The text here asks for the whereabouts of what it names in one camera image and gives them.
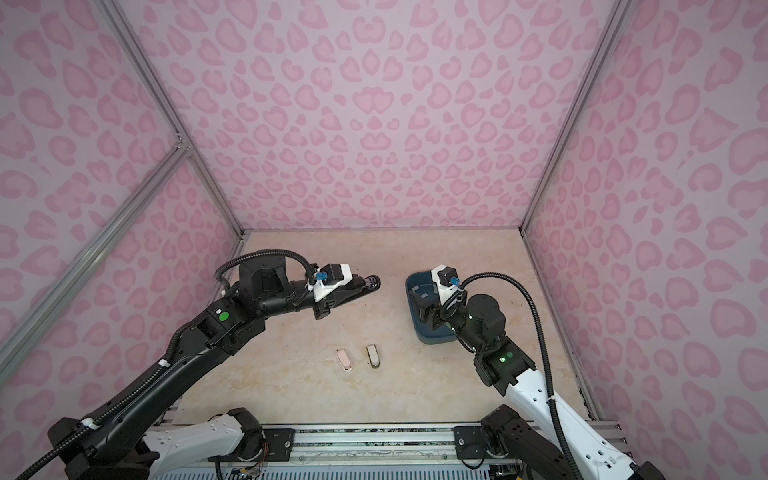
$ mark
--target pink wall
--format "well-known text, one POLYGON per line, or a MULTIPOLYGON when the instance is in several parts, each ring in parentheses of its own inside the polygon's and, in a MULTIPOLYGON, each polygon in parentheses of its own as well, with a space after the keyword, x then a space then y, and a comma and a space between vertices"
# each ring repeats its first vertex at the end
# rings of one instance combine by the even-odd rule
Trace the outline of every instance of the pink wall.
POLYGON ((126 1, 246 228, 518 225, 612 0, 126 1))
POLYGON ((670 479, 768 475, 767 18, 643 1, 533 229, 607 417, 670 479))
MULTIPOLYGON (((174 330, 211 300, 214 270, 232 247, 183 164, 0 392, 0 476, 51 448, 52 423, 88 413, 160 358, 174 330)), ((63 472, 54 464, 41 478, 63 472)))
POLYGON ((0 58, 1 346, 170 139, 87 0, 3 3, 0 58))

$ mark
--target small object on table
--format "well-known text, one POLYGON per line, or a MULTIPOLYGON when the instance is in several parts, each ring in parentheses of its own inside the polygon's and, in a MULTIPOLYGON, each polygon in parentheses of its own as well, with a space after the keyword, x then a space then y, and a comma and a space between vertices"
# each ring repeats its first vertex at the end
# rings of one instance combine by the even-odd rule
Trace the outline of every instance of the small object on table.
POLYGON ((339 362, 341 363, 341 366, 344 368, 345 372, 352 370, 352 360, 350 360, 346 355, 346 350, 338 349, 336 351, 336 358, 339 359, 339 362))
POLYGON ((378 369, 381 365, 379 361, 379 352, 376 351, 376 345, 368 345, 368 358, 371 360, 371 367, 378 369))

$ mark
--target black robotic arm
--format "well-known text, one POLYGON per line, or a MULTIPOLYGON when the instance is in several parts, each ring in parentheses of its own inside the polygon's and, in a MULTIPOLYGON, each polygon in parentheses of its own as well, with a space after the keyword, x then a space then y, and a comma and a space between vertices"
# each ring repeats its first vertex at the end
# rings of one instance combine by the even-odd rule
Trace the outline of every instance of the black robotic arm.
MULTIPOLYGON (((377 276, 362 278, 352 274, 346 264, 331 263, 318 269, 289 250, 243 255, 220 267, 216 278, 224 287, 222 298, 176 331, 163 358, 84 419, 65 418, 55 423, 48 430, 54 449, 17 480, 31 478, 57 456, 66 464, 71 480, 146 480, 160 457, 143 440, 147 429, 195 382, 262 333, 268 317, 312 308, 315 318, 321 319, 332 308, 380 286, 377 276), (305 267, 303 280, 288 280, 286 258, 305 267), (240 280, 230 286, 223 274, 238 265, 240 280)), ((260 432, 260 425, 247 411, 237 414, 234 418, 240 427, 255 423, 260 432)), ((259 442, 250 440, 252 437, 245 437, 237 446, 243 458, 258 451, 259 442)))

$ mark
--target diagonal metal beam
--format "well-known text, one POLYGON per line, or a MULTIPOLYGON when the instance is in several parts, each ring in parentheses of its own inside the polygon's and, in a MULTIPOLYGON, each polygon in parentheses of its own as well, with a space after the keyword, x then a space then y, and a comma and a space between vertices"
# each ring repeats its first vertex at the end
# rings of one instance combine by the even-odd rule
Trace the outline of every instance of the diagonal metal beam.
POLYGON ((528 228, 531 226, 533 216, 541 204, 544 192, 547 190, 547 187, 549 187, 549 179, 552 177, 554 169, 560 163, 563 153, 565 152, 565 147, 568 145, 571 135, 578 126, 579 119, 587 109, 589 97, 592 95, 595 87, 597 87, 605 68, 610 62, 611 55, 616 49, 616 44, 619 42, 621 32, 624 30, 624 26, 631 17, 631 13, 636 3, 635 0, 616 0, 616 3, 614 3, 613 8, 611 9, 611 13, 605 22, 603 32, 598 39, 598 45, 592 54, 587 70, 584 73, 584 78, 581 81, 576 96, 574 97, 574 101, 571 104, 571 109, 565 117, 563 127, 560 129, 558 137, 554 142, 552 152, 547 159, 547 166, 536 184, 531 204, 528 205, 528 209, 523 216, 523 221, 520 226, 520 232, 523 236, 525 236, 528 232, 528 228))
POLYGON ((18 330, 0 349, 0 387, 48 333, 61 311, 80 293, 185 159, 191 160, 190 150, 184 142, 179 142, 75 257, 48 295, 24 315, 18 330))
POLYGON ((136 32, 134 32, 133 27, 128 22, 125 12, 123 12, 118 0, 93 0, 93 3, 104 16, 104 20, 110 26, 115 38, 123 48, 123 52, 134 66, 141 81, 144 82, 144 86, 147 88, 149 95, 154 99, 157 109, 163 116, 163 119, 176 134, 178 140, 185 141, 190 145, 193 153, 191 158, 192 166, 200 176, 203 186, 214 200, 222 217, 227 220, 227 224, 229 224, 235 237, 238 239, 242 238, 243 228, 240 225, 240 221, 232 211, 232 207, 229 202, 227 202, 227 198, 214 180, 210 170, 208 170, 203 155, 200 153, 200 150, 194 143, 194 139, 184 125, 179 111, 170 99, 170 95, 165 90, 165 87, 163 87, 160 76, 155 72, 154 67, 149 61, 144 48, 141 46, 141 43, 136 36, 136 32))

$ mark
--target black cable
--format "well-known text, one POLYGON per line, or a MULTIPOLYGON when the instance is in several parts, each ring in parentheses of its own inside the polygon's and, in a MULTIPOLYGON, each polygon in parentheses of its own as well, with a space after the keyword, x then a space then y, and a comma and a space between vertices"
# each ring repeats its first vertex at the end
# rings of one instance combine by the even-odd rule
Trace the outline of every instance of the black cable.
MULTIPOLYGON (((170 359, 173 358, 176 348, 179 345, 179 339, 181 338, 181 332, 187 328, 189 323, 185 323, 181 327, 179 327, 176 332, 174 332, 173 336, 170 338, 170 341, 168 342, 168 348, 165 350, 165 354, 161 357, 162 360, 165 360, 166 362, 169 362, 170 359)), ((152 371, 152 373, 139 385, 137 386, 131 393, 128 393, 125 397, 123 397, 122 400, 115 403, 112 407, 110 407, 106 412, 102 413, 98 417, 96 417, 93 420, 94 425, 101 426, 103 425, 107 420, 121 412, 129 403, 133 402, 141 393, 143 393, 146 389, 148 389, 152 384, 154 384, 157 379, 159 379, 163 372, 166 370, 166 367, 157 365, 155 369, 152 371)), ((67 449, 69 449, 75 442, 77 442, 80 439, 85 438, 93 432, 93 429, 88 428, 85 425, 81 425, 79 429, 72 432, 70 435, 65 437, 63 440, 61 440, 50 452, 43 455, 38 461, 33 463, 29 466, 26 470, 24 470, 18 477, 16 477, 16 480, 29 480, 32 478, 32 476, 39 472, 43 467, 45 467, 48 463, 51 462, 54 458, 58 457, 62 454, 62 452, 65 452, 67 449)))
POLYGON ((464 466, 465 466, 466 468, 469 468, 470 470, 477 470, 478 468, 482 467, 482 464, 484 464, 484 463, 485 463, 485 445, 480 445, 480 444, 478 444, 478 443, 473 443, 473 444, 471 444, 471 445, 464 445, 464 448, 463 448, 463 449, 460 451, 460 453, 458 454, 458 456, 462 456, 462 453, 463 453, 463 452, 464 452, 464 451, 465 451, 465 450, 466 450, 468 447, 477 447, 477 446, 479 446, 479 447, 482 447, 482 459, 480 460, 480 463, 478 463, 477 465, 469 465, 469 464, 467 464, 467 462, 465 462, 465 461, 464 461, 464 459, 463 459, 463 458, 460 458, 460 459, 459 459, 459 460, 461 460, 461 461, 462 461, 462 463, 464 464, 464 466))
POLYGON ((281 250, 281 249, 259 250, 257 252, 246 253, 245 255, 240 255, 237 258, 233 258, 232 260, 226 262, 224 265, 216 269, 216 273, 214 273, 214 278, 216 279, 217 282, 221 283, 221 285, 224 287, 225 290, 229 290, 231 285, 227 281, 227 279, 223 277, 223 275, 229 269, 233 268, 234 266, 240 265, 242 262, 253 260, 254 258, 275 257, 275 256, 292 258, 295 261, 301 263, 301 265, 304 267, 304 270, 306 271, 307 282, 309 282, 309 285, 315 284, 316 282, 315 269, 312 267, 310 262, 308 262, 306 258, 302 257, 296 252, 292 252, 290 250, 281 250))
POLYGON ((216 480, 224 480, 224 476, 221 475, 221 457, 216 455, 214 459, 214 470, 216 471, 216 480))
MULTIPOLYGON (((453 313, 449 314, 450 310, 447 308, 447 306, 451 305, 451 302, 455 300, 455 298, 458 297, 459 294, 462 294, 462 298, 463 298, 463 292, 464 292, 464 289, 466 289, 467 285, 481 278, 498 278, 500 280, 504 280, 506 282, 511 283, 513 286, 515 286, 515 288, 520 290, 520 293, 522 293, 523 297, 525 298, 525 301, 528 303, 528 306, 531 308, 531 314, 533 315, 533 323, 536 325, 536 335, 538 336, 538 345, 539 345, 539 348, 541 349, 541 364, 544 367, 544 378, 547 386, 547 397, 548 397, 547 404, 549 405, 550 417, 552 417, 552 426, 554 428, 554 433, 558 437, 560 450, 563 452, 563 456, 565 457, 565 461, 568 463, 568 466, 571 467, 571 471, 573 472, 574 478, 576 480, 582 480, 583 477, 581 476, 581 471, 579 471, 578 465, 576 465, 574 456, 571 453, 571 448, 568 446, 568 440, 565 438, 562 425, 560 425, 560 416, 558 415, 558 407, 555 405, 555 401, 554 401, 554 386, 552 385, 552 371, 549 365, 549 354, 547 353, 547 343, 544 339, 544 329, 541 327, 541 319, 538 317, 536 304, 533 302, 533 299, 531 298, 531 294, 528 293, 528 291, 525 289, 522 283, 518 282, 517 280, 515 280, 509 275, 504 275, 503 273, 484 272, 484 273, 476 273, 475 275, 471 275, 466 280, 464 280, 462 284, 459 285, 458 290, 455 291, 453 295, 451 295, 448 298, 448 300, 440 306, 440 316, 441 318, 444 318, 444 319, 450 317, 453 313)), ((453 308, 453 312, 455 312, 455 309, 458 309, 458 303, 459 302, 456 302, 454 306, 451 306, 451 308, 453 308)))

